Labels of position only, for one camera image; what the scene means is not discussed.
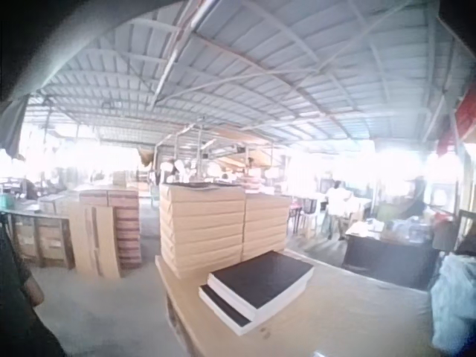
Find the metal roof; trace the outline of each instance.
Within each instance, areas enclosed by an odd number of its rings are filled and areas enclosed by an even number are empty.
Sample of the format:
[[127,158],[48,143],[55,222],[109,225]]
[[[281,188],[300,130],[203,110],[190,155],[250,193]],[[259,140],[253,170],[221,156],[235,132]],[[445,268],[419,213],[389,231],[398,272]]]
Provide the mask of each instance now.
[[[312,152],[441,133],[475,61],[434,1],[216,0],[162,7],[96,39],[32,97],[26,122],[153,145],[202,118]],[[180,137],[182,152],[197,130]]]

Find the light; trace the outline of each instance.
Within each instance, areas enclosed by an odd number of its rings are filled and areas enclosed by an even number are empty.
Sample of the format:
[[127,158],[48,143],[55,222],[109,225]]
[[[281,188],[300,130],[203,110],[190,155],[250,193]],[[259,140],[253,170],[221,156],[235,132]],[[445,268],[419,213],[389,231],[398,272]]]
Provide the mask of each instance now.
[[166,173],[171,173],[173,170],[173,165],[170,162],[163,162],[161,164],[161,171],[164,171]]
[[207,174],[212,177],[222,177],[222,168],[216,162],[210,162],[208,164]]
[[185,165],[184,165],[184,162],[182,160],[176,160],[176,162],[174,163],[177,170],[180,172],[180,173],[184,173],[185,172]]
[[276,179],[280,175],[280,169],[278,167],[270,167],[265,171],[265,177],[267,179]]
[[248,170],[248,176],[261,177],[261,169],[259,167],[255,167],[254,169]]

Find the gray floor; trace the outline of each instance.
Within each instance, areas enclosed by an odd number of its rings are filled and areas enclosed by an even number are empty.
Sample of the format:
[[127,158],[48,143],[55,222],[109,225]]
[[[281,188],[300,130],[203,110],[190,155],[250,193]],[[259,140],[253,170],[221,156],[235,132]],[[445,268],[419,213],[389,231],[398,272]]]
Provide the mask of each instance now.
[[186,355],[165,317],[164,287],[153,263],[158,211],[143,203],[141,269],[110,281],[64,268],[32,268],[45,292],[37,312],[73,356]]

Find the table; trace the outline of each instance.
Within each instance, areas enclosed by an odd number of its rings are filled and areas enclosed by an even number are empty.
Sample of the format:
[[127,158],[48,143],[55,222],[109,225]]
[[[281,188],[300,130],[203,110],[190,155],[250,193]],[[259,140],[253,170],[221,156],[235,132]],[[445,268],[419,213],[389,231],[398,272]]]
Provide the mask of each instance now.
[[384,239],[381,231],[361,230],[354,223],[346,232],[347,250],[342,268],[367,277],[406,286],[427,289],[433,276],[439,251],[431,244],[414,244]]
[[243,336],[235,335],[200,299],[205,275],[180,280],[156,257],[169,319],[191,356],[438,356],[430,346],[426,292],[353,274],[292,251],[286,254],[315,265],[306,291]]

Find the black book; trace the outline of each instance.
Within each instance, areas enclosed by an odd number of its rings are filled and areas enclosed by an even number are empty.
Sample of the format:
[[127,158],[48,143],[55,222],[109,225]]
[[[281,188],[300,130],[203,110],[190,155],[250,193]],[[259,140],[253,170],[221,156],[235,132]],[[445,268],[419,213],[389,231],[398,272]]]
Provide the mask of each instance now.
[[218,296],[208,285],[200,286],[199,296],[237,335],[247,333],[256,326]]
[[208,275],[209,287],[250,321],[263,322],[306,288],[312,264],[275,251]]

